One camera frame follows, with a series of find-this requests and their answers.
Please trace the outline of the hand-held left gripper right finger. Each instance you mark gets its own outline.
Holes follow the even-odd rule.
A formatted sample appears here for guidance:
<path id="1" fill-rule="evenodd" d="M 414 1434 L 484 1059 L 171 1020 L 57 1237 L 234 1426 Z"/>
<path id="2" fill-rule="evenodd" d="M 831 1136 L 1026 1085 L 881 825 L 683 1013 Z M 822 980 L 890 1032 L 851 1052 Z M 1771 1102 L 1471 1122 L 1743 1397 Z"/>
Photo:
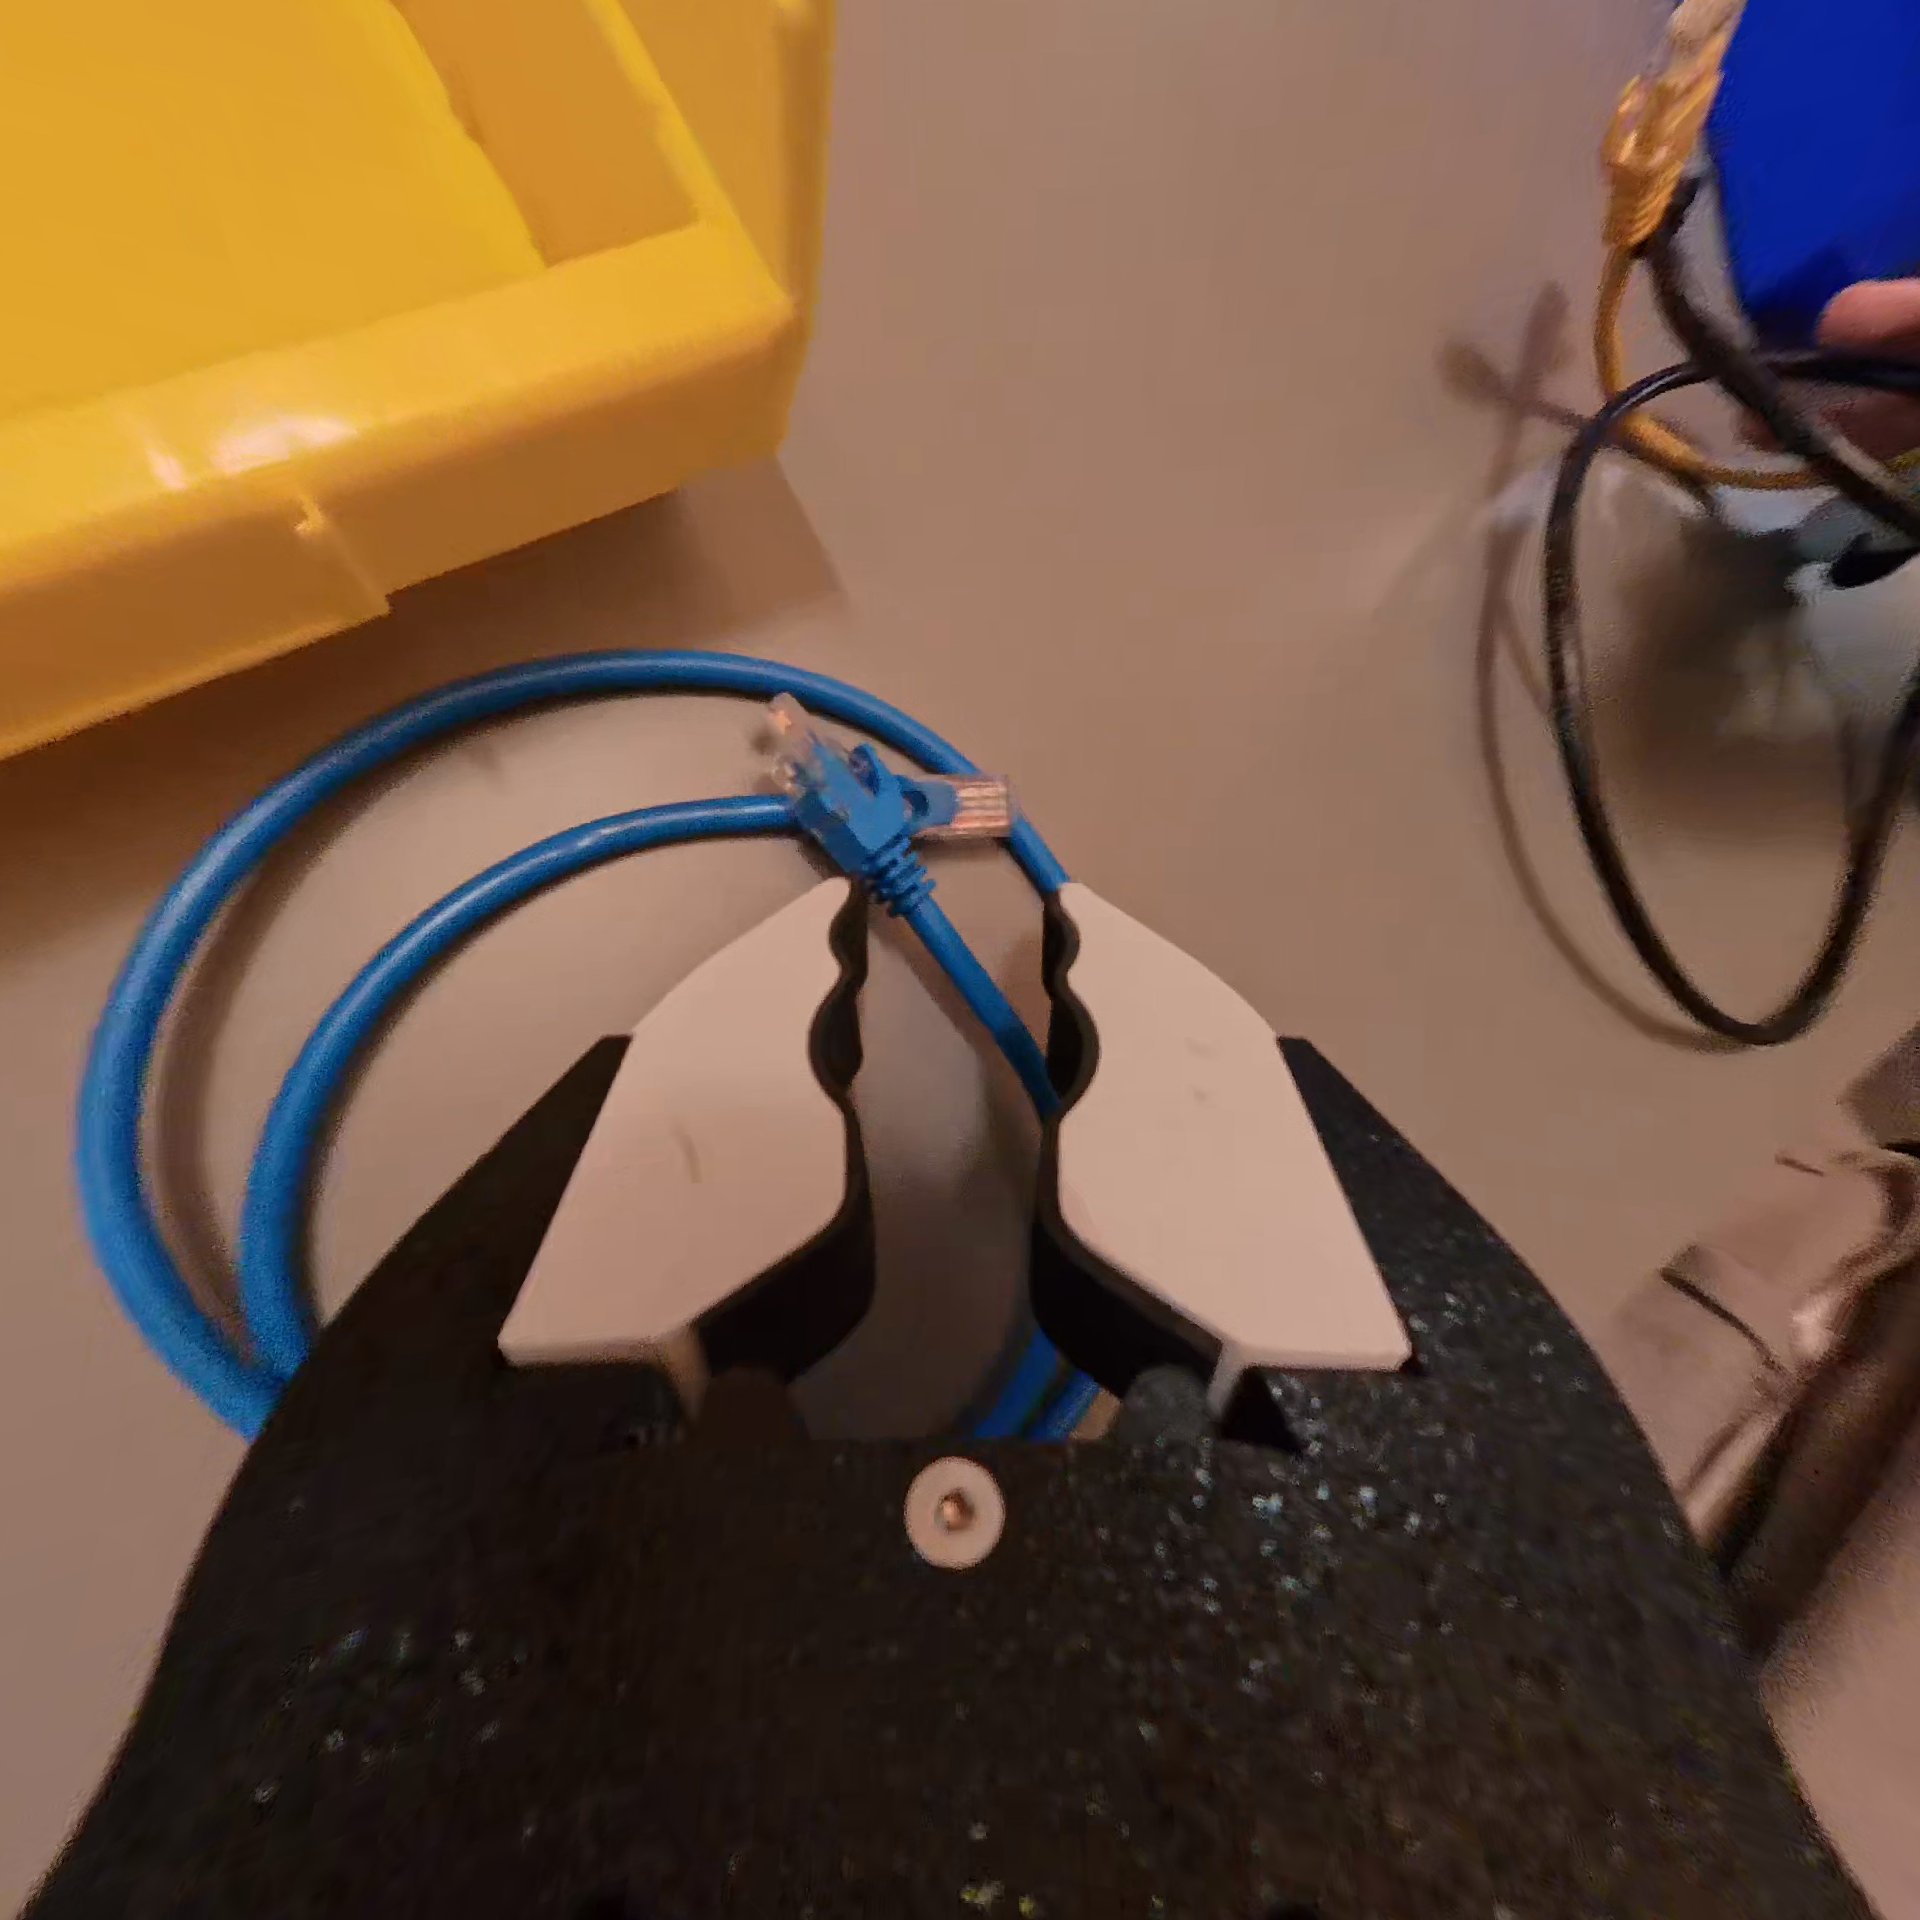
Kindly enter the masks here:
<path id="1" fill-rule="evenodd" d="M 1260 1011 L 1073 880 L 1044 904 L 1050 1083 L 1032 1307 L 1122 1404 L 1147 1376 L 1228 1417 L 1267 1374 L 1395 1376 L 1412 1339 Z"/>

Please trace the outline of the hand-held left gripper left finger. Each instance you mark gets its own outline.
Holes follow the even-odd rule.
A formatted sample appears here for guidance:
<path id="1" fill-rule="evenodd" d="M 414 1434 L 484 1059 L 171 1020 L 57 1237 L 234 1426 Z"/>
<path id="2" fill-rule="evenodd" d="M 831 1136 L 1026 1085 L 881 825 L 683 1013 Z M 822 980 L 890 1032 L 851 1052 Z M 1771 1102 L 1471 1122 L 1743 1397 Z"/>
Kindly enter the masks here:
<path id="1" fill-rule="evenodd" d="M 697 1404 L 849 1342 L 878 1282 L 866 973 L 870 904 L 822 880 L 636 1025 L 497 1338 L 508 1365 L 643 1363 Z"/>

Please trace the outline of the person's right hand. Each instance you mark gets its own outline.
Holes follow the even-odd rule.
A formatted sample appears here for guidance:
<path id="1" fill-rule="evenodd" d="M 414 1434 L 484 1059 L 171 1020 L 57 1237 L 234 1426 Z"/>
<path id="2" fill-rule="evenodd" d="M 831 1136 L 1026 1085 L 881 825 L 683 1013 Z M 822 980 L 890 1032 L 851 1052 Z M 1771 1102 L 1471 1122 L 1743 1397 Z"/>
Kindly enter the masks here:
<path id="1" fill-rule="evenodd" d="M 1919 361 L 1920 282 L 1863 278 L 1823 310 L 1818 344 L 1830 352 L 1860 352 Z"/>

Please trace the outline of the blue plastic bin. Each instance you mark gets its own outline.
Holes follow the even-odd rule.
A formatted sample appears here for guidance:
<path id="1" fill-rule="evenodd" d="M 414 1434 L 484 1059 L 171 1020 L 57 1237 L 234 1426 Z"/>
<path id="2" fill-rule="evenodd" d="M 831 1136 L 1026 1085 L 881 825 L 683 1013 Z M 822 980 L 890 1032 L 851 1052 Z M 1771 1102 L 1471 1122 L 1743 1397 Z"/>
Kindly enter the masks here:
<path id="1" fill-rule="evenodd" d="M 1810 348 L 1836 296 L 1919 269 L 1919 5 L 1746 2 L 1707 146 L 1746 323 Z"/>

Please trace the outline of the beige cloth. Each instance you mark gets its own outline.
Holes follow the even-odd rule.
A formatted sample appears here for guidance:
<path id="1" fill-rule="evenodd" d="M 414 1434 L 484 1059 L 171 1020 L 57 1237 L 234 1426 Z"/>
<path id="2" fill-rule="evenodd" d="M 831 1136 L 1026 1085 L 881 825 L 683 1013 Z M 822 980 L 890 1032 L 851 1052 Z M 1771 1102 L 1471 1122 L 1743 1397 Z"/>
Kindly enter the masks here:
<path id="1" fill-rule="evenodd" d="M 1611 1370 L 1756 1659 L 1916 1438 L 1919 1035 L 1622 1310 Z"/>

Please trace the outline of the yellow plastic bin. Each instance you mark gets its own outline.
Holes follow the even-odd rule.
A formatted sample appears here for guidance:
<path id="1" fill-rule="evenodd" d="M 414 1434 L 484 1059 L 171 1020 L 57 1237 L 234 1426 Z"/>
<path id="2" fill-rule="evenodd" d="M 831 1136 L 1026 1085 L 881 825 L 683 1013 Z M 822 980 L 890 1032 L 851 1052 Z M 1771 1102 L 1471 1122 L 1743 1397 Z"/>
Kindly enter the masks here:
<path id="1" fill-rule="evenodd" d="M 2 6 L 2 754 L 771 457 L 832 5 Z"/>

